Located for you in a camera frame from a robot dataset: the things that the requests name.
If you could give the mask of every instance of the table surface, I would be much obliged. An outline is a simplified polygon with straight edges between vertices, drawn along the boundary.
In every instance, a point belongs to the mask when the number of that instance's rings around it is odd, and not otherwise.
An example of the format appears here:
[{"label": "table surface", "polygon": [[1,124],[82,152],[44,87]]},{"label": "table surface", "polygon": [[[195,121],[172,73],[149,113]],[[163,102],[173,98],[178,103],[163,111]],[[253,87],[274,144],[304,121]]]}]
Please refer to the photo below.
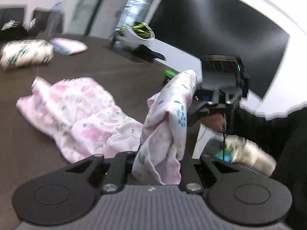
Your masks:
[{"label": "table surface", "polygon": [[[39,76],[53,84],[62,79],[92,77],[112,94],[124,113],[144,123],[147,98],[163,87],[165,65],[133,62],[111,51],[109,42],[95,37],[56,35],[84,42],[88,50],[65,56],[54,53]],[[16,108],[18,98],[31,95],[35,79],[32,67],[0,70],[0,229],[18,224],[11,204],[14,190],[22,183],[68,165],[53,139],[31,126]],[[191,156],[199,123],[188,129],[187,151]]]}]

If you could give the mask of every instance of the person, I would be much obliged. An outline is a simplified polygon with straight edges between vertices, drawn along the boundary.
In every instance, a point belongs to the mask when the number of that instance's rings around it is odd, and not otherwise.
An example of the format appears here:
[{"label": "person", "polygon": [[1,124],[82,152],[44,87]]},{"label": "person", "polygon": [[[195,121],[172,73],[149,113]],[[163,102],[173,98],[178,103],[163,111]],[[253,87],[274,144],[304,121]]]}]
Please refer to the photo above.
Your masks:
[{"label": "person", "polygon": [[275,158],[271,178],[287,186],[293,200],[286,224],[307,229],[307,107],[270,120],[238,108],[229,118],[217,113],[201,122],[218,132],[226,122],[230,125],[227,134],[251,140]]}]

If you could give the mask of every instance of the person's hand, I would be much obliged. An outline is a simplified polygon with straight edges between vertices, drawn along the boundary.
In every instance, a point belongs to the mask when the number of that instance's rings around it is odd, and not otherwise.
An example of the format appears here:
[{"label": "person's hand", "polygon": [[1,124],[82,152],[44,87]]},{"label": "person's hand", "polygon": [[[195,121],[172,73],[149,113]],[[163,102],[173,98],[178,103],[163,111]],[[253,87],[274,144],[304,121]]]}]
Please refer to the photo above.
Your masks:
[{"label": "person's hand", "polygon": [[226,118],[222,114],[216,113],[207,117],[201,118],[201,123],[214,131],[223,132],[223,125],[226,123]]}]

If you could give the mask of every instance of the gray ribbed surface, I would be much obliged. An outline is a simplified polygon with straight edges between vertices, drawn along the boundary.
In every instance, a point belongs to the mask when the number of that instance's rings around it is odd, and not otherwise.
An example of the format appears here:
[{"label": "gray ribbed surface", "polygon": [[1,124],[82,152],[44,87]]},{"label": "gray ribbed surface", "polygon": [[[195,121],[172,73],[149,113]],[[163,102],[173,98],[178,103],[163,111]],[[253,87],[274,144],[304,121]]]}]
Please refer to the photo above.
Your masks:
[{"label": "gray ribbed surface", "polygon": [[126,186],[104,195],[85,217],[63,226],[21,223],[16,230],[289,230],[283,224],[262,228],[236,226],[215,216],[200,196],[178,186]]}]

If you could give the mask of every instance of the screw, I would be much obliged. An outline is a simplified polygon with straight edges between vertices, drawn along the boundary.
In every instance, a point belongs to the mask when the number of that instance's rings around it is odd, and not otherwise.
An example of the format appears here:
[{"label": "screw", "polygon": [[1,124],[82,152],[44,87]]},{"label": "screw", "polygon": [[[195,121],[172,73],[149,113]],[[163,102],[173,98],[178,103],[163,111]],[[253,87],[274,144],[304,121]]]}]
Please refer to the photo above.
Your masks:
[{"label": "screw", "polygon": [[113,183],[103,185],[102,189],[106,192],[114,192],[117,190],[117,186]]},{"label": "screw", "polygon": [[187,189],[190,191],[198,191],[201,190],[202,186],[198,183],[189,183],[187,185]]}]

